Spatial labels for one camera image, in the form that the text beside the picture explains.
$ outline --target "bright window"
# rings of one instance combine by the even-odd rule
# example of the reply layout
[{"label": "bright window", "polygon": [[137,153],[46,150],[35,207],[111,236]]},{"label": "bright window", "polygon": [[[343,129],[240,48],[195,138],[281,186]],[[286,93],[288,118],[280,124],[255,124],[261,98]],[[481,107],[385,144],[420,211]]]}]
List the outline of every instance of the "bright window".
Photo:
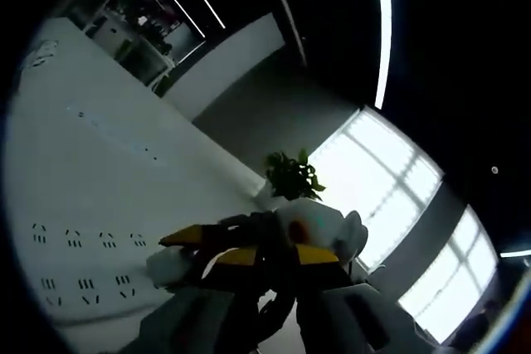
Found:
[{"label": "bright window", "polygon": [[477,216],[467,208],[446,246],[399,302],[422,328],[443,342],[485,291],[496,262]]},{"label": "bright window", "polygon": [[358,211],[368,228],[358,257],[368,269],[397,247],[441,182],[435,163],[372,110],[354,115],[310,161],[327,187],[323,202],[344,216]]}]

